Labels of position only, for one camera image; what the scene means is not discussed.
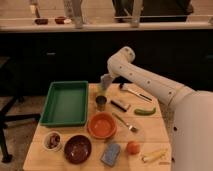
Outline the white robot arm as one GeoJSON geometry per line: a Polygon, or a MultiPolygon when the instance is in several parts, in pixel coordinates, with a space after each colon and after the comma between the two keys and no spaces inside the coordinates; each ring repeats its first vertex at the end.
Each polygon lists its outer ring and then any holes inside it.
{"type": "Polygon", "coordinates": [[[125,46],[107,61],[110,76],[122,76],[174,111],[171,171],[213,171],[213,92],[192,88],[132,64],[125,46]]]}

